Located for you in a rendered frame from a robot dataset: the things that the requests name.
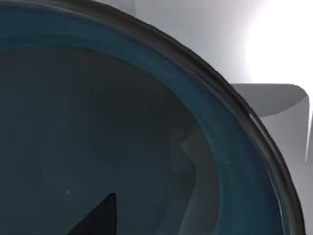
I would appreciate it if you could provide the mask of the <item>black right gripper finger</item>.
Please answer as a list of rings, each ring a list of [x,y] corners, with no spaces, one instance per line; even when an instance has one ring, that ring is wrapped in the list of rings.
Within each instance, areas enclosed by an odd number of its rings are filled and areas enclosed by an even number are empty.
[[[110,193],[92,209],[67,235],[116,235],[116,194]]]

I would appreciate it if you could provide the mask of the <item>dark blue bowl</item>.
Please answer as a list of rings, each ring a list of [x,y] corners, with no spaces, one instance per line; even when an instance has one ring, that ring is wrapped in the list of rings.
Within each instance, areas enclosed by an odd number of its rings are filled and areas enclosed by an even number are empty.
[[[0,0],[0,235],[306,235],[284,158],[209,64],[90,0]]]

